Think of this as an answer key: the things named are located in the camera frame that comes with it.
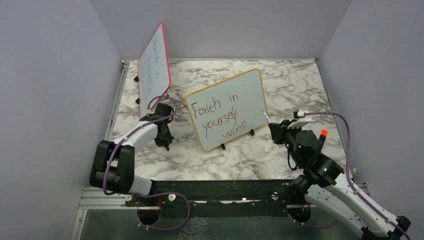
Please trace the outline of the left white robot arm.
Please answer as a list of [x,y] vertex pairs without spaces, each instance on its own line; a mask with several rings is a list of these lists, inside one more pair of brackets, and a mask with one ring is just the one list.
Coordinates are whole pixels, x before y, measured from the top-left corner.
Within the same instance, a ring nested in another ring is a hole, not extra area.
[[126,135],[113,141],[98,143],[89,175],[92,187],[103,189],[105,195],[138,195],[144,205],[157,200],[153,181],[135,175],[135,156],[149,142],[169,150],[173,136],[168,124],[173,120],[175,110],[164,103],[158,103],[153,113],[140,119]]

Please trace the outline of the yellow framed whiteboard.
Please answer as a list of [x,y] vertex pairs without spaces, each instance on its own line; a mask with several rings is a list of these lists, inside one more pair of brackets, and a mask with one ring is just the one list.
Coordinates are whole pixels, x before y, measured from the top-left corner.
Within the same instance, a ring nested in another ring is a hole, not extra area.
[[211,151],[268,124],[261,71],[253,68],[185,97],[200,146]]

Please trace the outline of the white dry erase marker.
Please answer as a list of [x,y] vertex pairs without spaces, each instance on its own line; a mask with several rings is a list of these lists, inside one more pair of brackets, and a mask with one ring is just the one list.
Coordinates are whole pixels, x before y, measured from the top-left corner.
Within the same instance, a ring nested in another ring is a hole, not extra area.
[[270,120],[270,118],[269,118],[269,116],[267,115],[267,113],[263,111],[263,114],[264,114],[264,116],[265,116],[266,120],[268,121],[268,123],[271,123],[272,121]]

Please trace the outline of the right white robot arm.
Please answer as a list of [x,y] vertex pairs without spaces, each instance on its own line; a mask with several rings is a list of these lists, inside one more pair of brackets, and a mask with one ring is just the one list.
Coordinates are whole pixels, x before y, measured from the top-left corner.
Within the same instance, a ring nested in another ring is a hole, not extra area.
[[272,141],[284,145],[303,171],[290,184],[289,199],[319,207],[363,240],[399,240],[405,236],[411,221],[385,210],[352,182],[338,163],[321,152],[327,132],[316,136],[302,129],[306,124],[295,119],[268,124]]

